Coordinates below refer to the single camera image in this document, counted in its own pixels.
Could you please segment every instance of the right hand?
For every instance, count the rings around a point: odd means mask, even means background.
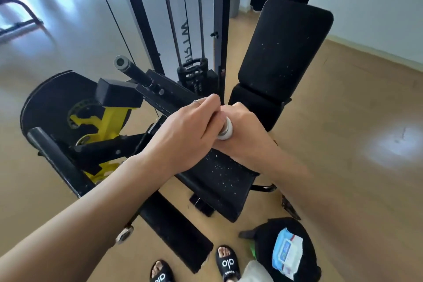
[[[234,132],[230,139],[216,140],[213,148],[255,172],[264,173],[280,151],[279,147],[256,115],[242,103],[225,105],[220,109],[231,120]]]

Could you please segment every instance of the cable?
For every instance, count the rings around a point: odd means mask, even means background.
[[[189,35],[188,12],[187,12],[187,0],[184,0],[184,5],[185,5],[185,16],[187,17],[187,29],[188,29],[189,50],[191,51],[191,59],[193,59],[193,48],[191,47],[191,37],[190,37],[190,35]]]
[[[134,57],[133,57],[133,56],[132,56],[132,54],[131,54],[131,51],[130,51],[130,48],[128,47],[128,44],[126,43],[126,40],[125,40],[125,38],[124,38],[124,34],[122,33],[121,28],[119,27],[118,21],[116,20],[115,14],[114,14],[114,13],[113,13],[113,11],[112,11],[112,7],[110,7],[110,4],[109,4],[109,1],[108,1],[108,0],[105,0],[105,1],[106,1],[107,6],[109,7],[109,10],[110,10],[110,12],[111,12],[111,14],[112,14],[112,16],[113,16],[113,19],[114,19],[114,21],[115,21],[115,23],[116,23],[116,26],[117,26],[117,27],[118,27],[118,29],[119,29],[119,32],[120,32],[120,34],[121,34],[121,36],[122,36],[122,39],[124,40],[124,43],[125,43],[126,49],[128,49],[128,53],[130,54],[130,57],[131,57],[131,59],[132,59],[132,62],[135,64]]]

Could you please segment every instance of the logo on sandal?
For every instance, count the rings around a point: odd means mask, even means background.
[[[223,267],[228,267],[230,269],[231,265],[234,265],[234,259],[228,259],[222,261]]]
[[[154,282],[162,282],[166,278],[166,274],[162,273]]]

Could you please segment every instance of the metal bolt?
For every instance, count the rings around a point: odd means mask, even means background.
[[[125,227],[116,238],[116,244],[125,242],[131,236],[132,232],[134,232],[134,227],[132,225]]]

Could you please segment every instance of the white object in hand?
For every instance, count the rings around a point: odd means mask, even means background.
[[[229,117],[226,116],[226,127],[223,127],[223,129],[220,131],[220,133],[217,135],[217,139],[219,140],[226,140],[230,139],[232,136],[232,133],[234,132],[234,128],[232,126],[232,122],[230,121]]]

